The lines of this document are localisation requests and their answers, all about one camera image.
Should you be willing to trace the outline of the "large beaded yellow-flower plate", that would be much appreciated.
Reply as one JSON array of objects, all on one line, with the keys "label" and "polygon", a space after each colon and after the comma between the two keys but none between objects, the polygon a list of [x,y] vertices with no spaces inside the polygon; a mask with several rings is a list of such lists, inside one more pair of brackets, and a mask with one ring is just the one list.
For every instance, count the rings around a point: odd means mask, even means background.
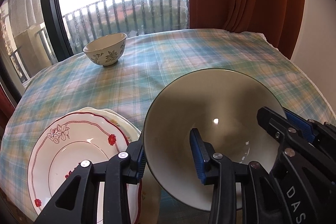
[{"label": "large beaded yellow-flower plate", "polygon": [[[85,107],[80,112],[89,112],[105,117],[118,126],[129,142],[138,140],[141,131],[122,115],[109,109],[94,109]],[[130,218],[133,223],[157,223],[161,187],[146,166],[143,178],[138,185],[127,186]]]}]

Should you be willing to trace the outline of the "bowl blue pattern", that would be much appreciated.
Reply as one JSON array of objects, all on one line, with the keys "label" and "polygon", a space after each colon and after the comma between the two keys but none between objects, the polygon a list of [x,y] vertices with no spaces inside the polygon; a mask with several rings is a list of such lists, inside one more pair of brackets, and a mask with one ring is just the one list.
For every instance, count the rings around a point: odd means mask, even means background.
[{"label": "bowl blue pattern", "polygon": [[257,122],[262,107],[285,114],[269,89],[245,74],[202,69],[179,77],[158,94],[146,114],[142,138],[151,173],[181,203],[209,211],[213,187],[198,179],[191,129],[197,128],[222,153],[226,136],[264,130]]}]

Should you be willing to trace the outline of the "small red-rimmed white plate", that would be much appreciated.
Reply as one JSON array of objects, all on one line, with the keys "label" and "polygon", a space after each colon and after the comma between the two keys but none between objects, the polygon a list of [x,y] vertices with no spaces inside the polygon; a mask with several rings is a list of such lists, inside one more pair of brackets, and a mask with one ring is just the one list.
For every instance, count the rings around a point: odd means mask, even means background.
[{"label": "small red-rimmed white plate", "polygon": [[[37,215],[79,164],[86,160],[94,164],[108,161],[126,151],[130,143],[118,126],[97,114],[74,112],[51,123],[29,159],[29,195]],[[96,223],[104,223],[103,200],[101,182]]]}]

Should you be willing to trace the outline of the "floral bowl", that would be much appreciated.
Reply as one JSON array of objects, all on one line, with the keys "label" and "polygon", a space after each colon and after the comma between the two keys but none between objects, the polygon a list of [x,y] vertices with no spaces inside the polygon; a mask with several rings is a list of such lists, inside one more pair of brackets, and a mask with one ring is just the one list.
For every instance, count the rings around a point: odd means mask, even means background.
[{"label": "floral bowl", "polygon": [[83,52],[94,64],[108,67],[123,55],[126,38],[125,33],[106,35],[88,43]]}]

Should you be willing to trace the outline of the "ceramic bowl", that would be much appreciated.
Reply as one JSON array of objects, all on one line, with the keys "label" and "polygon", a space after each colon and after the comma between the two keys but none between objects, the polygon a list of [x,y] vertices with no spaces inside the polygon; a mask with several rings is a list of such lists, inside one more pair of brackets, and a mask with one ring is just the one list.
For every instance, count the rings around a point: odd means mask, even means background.
[{"label": "ceramic bowl", "polygon": [[222,145],[222,153],[234,162],[248,164],[259,162],[270,172],[277,156],[279,144],[264,130],[228,135]]}]

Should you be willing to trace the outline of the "plaid tablecloth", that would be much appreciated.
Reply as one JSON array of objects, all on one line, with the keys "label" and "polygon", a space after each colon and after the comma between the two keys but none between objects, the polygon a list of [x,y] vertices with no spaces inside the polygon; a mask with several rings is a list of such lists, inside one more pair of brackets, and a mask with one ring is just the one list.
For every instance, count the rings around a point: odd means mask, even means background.
[{"label": "plaid tablecloth", "polygon": [[285,108],[304,118],[335,123],[335,113],[318,87],[260,34],[224,30],[181,30],[127,39],[110,67],[84,53],[42,69],[29,82],[1,143],[1,189],[13,214],[32,223],[27,167],[43,130],[68,112],[90,106],[112,109],[137,128],[157,94],[178,77],[205,68],[224,68],[263,83]]}]

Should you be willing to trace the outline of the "left red curtain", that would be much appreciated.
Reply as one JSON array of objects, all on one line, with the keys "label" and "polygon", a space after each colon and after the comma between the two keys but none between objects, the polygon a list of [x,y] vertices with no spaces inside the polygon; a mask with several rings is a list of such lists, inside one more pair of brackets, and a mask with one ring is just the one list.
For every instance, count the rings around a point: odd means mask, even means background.
[{"label": "left red curtain", "polygon": [[14,113],[15,107],[10,102],[9,98],[5,94],[3,87],[0,87],[0,125],[2,129],[6,128],[9,119]]}]

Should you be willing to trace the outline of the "balcony metal railing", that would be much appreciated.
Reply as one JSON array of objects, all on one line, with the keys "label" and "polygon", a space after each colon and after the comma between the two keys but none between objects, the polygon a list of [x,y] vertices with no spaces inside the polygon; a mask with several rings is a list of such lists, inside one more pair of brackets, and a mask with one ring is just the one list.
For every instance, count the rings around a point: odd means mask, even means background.
[{"label": "balcony metal railing", "polygon": [[129,37],[189,27],[189,0],[100,0],[62,16],[73,53],[92,40],[124,32]]}]

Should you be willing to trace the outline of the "white hanging laundry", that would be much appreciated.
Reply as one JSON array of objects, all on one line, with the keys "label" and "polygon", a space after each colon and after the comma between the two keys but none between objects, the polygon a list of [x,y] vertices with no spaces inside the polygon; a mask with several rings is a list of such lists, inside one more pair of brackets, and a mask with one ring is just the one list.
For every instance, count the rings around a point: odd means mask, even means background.
[{"label": "white hanging laundry", "polygon": [[43,23],[41,0],[9,0],[9,17],[14,37]]}]

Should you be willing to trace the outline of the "black window frame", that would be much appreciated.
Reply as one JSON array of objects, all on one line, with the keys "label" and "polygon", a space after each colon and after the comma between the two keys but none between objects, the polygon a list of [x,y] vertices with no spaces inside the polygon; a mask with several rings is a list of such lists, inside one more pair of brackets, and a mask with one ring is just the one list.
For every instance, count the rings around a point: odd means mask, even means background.
[{"label": "black window frame", "polygon": [[41,0],[41,7],[52,49],[57,60],[63,61],[74,53],[64,27],[59,0]]}]

